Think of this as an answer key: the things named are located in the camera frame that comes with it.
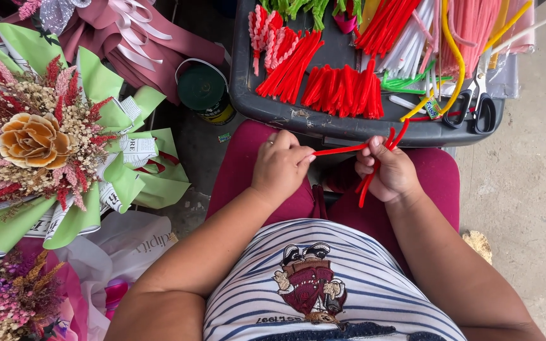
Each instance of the concrete floor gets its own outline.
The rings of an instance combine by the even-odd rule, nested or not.
[[[546,3],[537,15],[546,18]],[[220,16],[208,0],[181,2],[177,23],[231,49],[234,20]],[[546,335],[546,26],[537,31],[535,53],[520,56],[519,77],[521,96],[507,101],[502,127],[487,140],[457,150],[461,227],[488,237],[494,267],[515,287]],[[217,136],[232,134],[242,120],[238,115],[225,126],[212,126],[186,109],[158,108],[155,127],[172,127],[193,182],[178,204],[154,212],[170,217],[178,237],[205,218],[227,146]]]
[[[546,18],[546,3],[536,12]],[[490,138],[457,150],[461,228],[484,233],[494,267],[546,335],[546,26],[519,57],[519,99]]]

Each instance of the woman's right hand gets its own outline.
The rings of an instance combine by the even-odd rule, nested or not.
[[[386,137],[373,136],[368,147],[357,152],[355,171],[363,179],[372,174],[374,159],[380,160],[378,174],[372,179],[369,191],[383,203],[397,201],[401,198],[422,192],[419,179],[412,160],[401,149],[392,151],[385,147]]]

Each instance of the newspaper wrapping paper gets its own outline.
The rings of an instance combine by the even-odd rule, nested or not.
[[[0,44],[0,60],[13,72],[22,72],[30,67],[37,74],[43,74],[47,64],[58,55],[61,55],[60,61],[67,65],[60,46],[48,44],[38,32],[0,23],[0,35],[4,41],[3,45]],[[80,47],[76,64],[85,98],[97,103],[108,97],[118,97],[123,79],[103,66],[96,55]],[[98,124],[107,127],[105,130],[109,132],[134,133],[144,125],[144,120],[164,98],[155,89],[143,86],[133,97],[122,102],[111,101],[103,106],[100,110],[102,119]],[[150,135],[128,135],[127,139],[133,138],[152,139]],[[145,142],[140,143],[141,146],[148,145]],[[110,195],[102,197],[101,200],[100,184],[108,186],[110,192],[115,193],[119,201],[116,205],[117,211],[125,212],[145,183],[133,171],[131,164],[124,165],[124,159],[127,159],[123,156],[124,149],[116,146],[118,142],[112,144],[115,146],[113,149],[118,151],[113,152],[108,164],[99,166],[102,182],[93,183],[90,190],[82,194],[86,212],[76,205],[69,205],[65,212],[60,212],[62,210],[58,208],[56,198],[37,197],[27,200],[26,205],[20,206],[18,212],[4,222],[1,217],[10,207],[0,204],[0,255],[9,251],[23,236],[44,238],[43,247],[55,249],[70,243],[79,234],[98,229],[101,208],[106,209],[105,205],[111,203],[108,199]],[[141,157],[142,154],[133,156],[135,159]]]

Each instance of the flower bouquet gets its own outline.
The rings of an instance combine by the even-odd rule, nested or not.
[[[23,236],[60,248],[143,189],[134,169],[159,151],[134,131],[164,96],[144,86],[119,101],[123,80],[86,49],[68,67],[38,32],[0,23],[0,36],[0,256]]]
[[[64,263],[46,271],[48,252],[23,257],[14,251],[0,260],[0,341],[47,340],[68,326],[59,320],[68,298],[56,277]]]

